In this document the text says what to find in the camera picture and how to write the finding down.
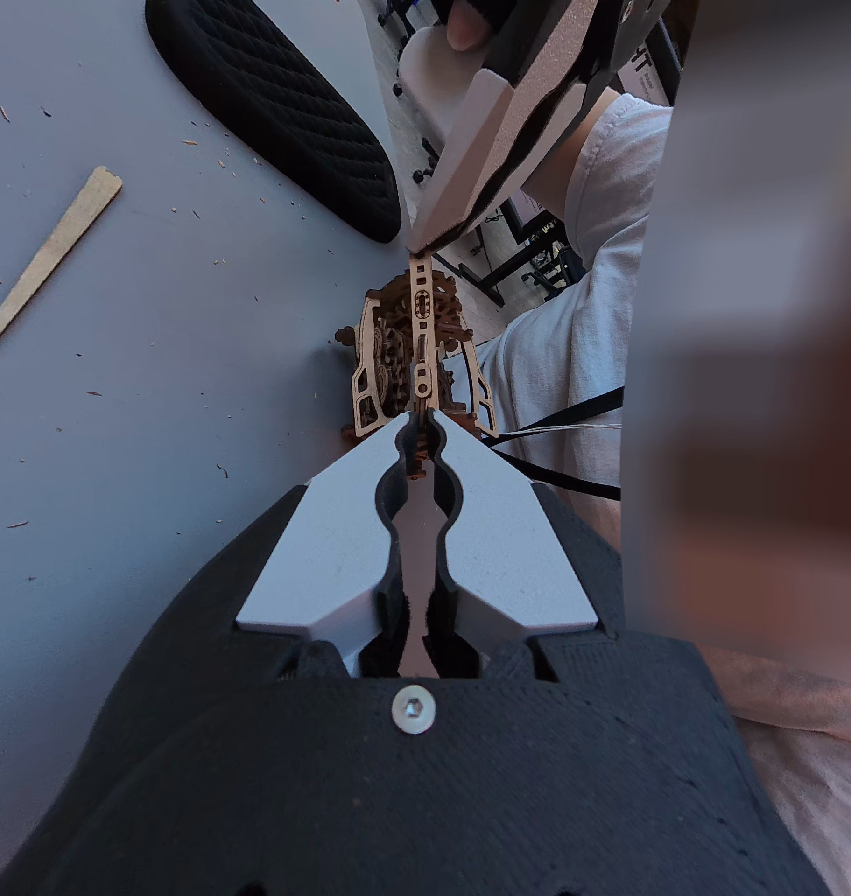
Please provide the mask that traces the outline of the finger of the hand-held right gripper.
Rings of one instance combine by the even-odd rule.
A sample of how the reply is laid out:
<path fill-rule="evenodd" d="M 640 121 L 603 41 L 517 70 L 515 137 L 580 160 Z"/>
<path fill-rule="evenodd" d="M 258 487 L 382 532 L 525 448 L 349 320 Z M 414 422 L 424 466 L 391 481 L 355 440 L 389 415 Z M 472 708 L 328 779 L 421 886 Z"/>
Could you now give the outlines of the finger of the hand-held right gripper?
<path fill-rule="evenodd" d="M 497 170 L 476 190 L 473 211 L 485 210 L 522 189 L 543 159 L 583 121 L 602 93 L 574 83 L 559 96 L 548 96 L 512 137 Z"/>
<path fill-rule="evenodd" d="M 518 2 L 469 3 L 490 23 L 491 39 Z M 512 137 L 548 96 L 557 97 L 574 83 L 597 92 L 610 88 L 616 65 L 633 49 L 633 4 L 568 3 L 559 18 L 545 18 L 554 28 L 517 84 L 487 68 L 476 73 L 419 203 L 411 254 L 427 255 L 446 246 L 493 206 L 473 211 L 476 190 L 497 170 Z M 445 26 L 452 4 L 434 4 Z"/>

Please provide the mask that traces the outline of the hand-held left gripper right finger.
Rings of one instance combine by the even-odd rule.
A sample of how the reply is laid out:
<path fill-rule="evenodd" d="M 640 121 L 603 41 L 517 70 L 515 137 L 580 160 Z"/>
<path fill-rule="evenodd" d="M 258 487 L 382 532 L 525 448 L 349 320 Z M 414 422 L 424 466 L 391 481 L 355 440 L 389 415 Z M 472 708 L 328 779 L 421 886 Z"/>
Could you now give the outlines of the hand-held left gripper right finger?
<path fill-rule="evenodd" d="M 503 644 L 590 631 L 585 589 L 531 481 L 441 411 L 427 417 L 436 543 L 425 648 L 439 676 L 477 676 Z"/>

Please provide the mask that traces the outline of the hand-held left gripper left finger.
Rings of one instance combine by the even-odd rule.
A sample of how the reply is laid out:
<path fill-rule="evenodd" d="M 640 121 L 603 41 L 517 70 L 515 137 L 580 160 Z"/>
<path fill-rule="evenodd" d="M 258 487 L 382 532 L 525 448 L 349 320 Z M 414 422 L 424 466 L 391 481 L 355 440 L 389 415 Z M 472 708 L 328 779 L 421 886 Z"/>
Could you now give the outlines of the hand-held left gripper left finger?
<path fill-rule="evenodd" d="M 333 644 L 349 674 L 404 606 L 393 519 L 408 499 L 413 414 L 404 413 L 311 479 L 236 622 Z"/>

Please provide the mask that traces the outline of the wooden strip part with holes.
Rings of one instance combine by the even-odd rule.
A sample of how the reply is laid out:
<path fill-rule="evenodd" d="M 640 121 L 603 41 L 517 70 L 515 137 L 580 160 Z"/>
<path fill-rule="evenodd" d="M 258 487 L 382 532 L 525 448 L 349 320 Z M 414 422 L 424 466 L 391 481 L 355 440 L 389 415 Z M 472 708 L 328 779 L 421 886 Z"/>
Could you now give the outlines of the wooden strip part with holes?
<path fill-rule="evenodd" d="M 415 411 L 423 419 L 428 409 L 440 409 L 431 257 L 410 255 L 409 273 L 413 339 L 411 393 Z"/>

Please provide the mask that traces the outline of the wooden mechanical model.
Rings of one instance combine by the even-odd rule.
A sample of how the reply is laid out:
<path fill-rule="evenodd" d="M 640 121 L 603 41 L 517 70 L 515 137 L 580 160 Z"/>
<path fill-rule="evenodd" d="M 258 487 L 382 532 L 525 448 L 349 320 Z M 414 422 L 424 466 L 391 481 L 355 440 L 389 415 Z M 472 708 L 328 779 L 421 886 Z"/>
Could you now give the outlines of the wooden mechanical model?
<path fill-rule="evenodd" d="M 482 374 L 453 277 L 432 270 L 440 409 L 483 441 L 497 437 L 492 392 Z M 360 322 L 335 338 L 353 348 L 352 425 L 355 446 L 338 466 L 344 476 L 376 485 L 386 474 L 423 476 L 428 436 L 411 393 L 413 339 L 409 270 L 366 293 Z"/>

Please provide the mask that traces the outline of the person's right forearm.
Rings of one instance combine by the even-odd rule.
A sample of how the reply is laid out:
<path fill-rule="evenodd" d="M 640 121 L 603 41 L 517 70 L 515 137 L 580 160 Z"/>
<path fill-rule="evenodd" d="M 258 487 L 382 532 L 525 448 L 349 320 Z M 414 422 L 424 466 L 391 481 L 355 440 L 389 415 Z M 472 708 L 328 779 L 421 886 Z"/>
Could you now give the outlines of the person's right forearm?
<path fill-rule="evenodd" d="M 617 91 L 606 88 L 583 121 L 543 159 L 523 185 L 524 193 L 554 217 L 564 219 L 568 187 L 579 154 L 598 119 L 619 96 Z"/>

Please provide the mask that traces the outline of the grey desk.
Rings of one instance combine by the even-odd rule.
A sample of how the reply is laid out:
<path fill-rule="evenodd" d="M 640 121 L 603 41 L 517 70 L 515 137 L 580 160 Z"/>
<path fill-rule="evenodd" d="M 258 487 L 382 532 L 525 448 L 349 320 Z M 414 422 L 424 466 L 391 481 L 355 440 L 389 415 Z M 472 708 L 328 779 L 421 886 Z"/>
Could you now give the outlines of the grey desk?
<path fill-rule="evenodd" d="M 342 454 L 331 339 L 408 266 L 212 118 L 143 2 L 0 2 L 0 303 L 98 166 L 0 338 L 0 872 L 162 609 Z"/>

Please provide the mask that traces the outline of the person's right hand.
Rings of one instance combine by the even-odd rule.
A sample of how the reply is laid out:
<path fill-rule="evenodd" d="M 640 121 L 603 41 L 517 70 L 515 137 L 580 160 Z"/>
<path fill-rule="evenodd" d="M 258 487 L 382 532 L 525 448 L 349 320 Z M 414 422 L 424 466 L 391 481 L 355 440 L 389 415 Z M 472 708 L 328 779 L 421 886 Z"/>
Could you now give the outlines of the person's right hand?
<path fill-rule="evenodd" d="M 493 35 L 487 19 L 467 1 L 454 1 L 446 24 L 450 47 L 460 53 L 484 46 Z"/>

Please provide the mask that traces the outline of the black office chair base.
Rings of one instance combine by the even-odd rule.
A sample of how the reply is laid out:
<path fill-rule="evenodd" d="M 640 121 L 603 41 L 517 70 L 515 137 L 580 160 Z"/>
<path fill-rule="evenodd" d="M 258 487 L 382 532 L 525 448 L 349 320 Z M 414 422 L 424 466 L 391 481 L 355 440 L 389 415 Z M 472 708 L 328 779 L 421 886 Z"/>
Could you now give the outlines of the black office chair base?
<path fill-rule="evenodd" d="M 413 199 L 421 182 L 428 180 L 417 174 L 431 170 L 435 153 L 416 106 L 400 83 L 399 62 L 412 35 L 437 23 L 438 17 L 430 2 L 371 1 L 362 7 L 396 151 L 397 182 Z"/>

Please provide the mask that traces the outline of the black mesh wrist rest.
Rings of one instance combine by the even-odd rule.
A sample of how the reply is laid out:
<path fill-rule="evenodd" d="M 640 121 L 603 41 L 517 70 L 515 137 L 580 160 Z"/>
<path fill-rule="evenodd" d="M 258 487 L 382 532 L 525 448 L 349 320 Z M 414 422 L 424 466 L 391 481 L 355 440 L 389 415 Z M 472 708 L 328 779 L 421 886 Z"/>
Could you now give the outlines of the black mesh wrist rest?
<path fill-rule="evenodd" d="M 160 55 L 207 110 L 365 237 L 401 229 L 379 140 L 252 1 L 147 1 Z"/>

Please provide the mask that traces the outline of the person's white shirt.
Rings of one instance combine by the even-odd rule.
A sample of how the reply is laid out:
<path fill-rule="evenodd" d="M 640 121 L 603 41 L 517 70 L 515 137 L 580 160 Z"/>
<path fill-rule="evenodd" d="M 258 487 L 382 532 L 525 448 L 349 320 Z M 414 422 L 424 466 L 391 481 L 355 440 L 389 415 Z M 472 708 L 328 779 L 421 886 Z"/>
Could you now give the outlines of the person's white shirt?
<path fill-rule="evenodd" d="M 587 270 L 478 348 L 502 431 L 622 386 L 643 238 L 671 110 L 619 96 L 588 137 L 566 197 Z M 851 894 L 851 685 L 700 646 L 760 781 L 833 894 Z"/>

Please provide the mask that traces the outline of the thin wooden stick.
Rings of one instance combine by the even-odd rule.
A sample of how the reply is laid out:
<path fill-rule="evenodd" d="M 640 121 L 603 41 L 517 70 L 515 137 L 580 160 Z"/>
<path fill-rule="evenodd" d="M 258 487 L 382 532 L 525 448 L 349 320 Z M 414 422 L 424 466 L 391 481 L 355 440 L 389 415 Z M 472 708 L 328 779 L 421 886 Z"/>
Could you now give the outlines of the thin wooden stick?
<path fill-rule="evenodd" d="M 122 185 L 121 178 L 105 167 L 93 170 L 0 305 L 0 336 L 117 196 Z"/>

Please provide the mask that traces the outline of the black table frame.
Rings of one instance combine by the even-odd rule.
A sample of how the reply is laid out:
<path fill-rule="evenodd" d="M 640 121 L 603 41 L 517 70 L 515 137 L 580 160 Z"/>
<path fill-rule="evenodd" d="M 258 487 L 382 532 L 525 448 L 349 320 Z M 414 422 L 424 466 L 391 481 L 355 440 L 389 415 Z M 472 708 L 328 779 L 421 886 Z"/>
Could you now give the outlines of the black table frame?
<path fill-rule="evenodd" d="M 534 285 L 543 288 L 546 301 L 585 276 L 586 269 L 570 245 L 563 223 L 522 190 L 503 202 L 494 215 L 485 219 L 485 223 L 500 218 L 505 220 L 519 250 L 509 260 L 491 267 L 486 276 L 477 275 L 462 262 L 450 263 L 438 253 L 434 254 L 434 260 L 474 286 L 500 308 L 505 302 L 497 286 L 520 270 L 523 270 L 522 281 L 532 280 Z"/>

